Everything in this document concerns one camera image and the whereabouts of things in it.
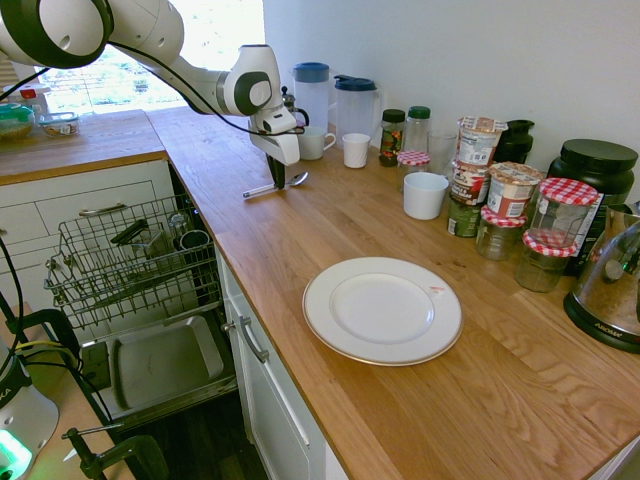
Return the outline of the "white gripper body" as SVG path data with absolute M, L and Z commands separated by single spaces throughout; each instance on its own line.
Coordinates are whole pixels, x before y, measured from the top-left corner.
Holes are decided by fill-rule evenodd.
M 285 166 L 293 165 L 300 160 L 296 134 L 265 136 L 252 132 L 249 137 L 253 145 Z

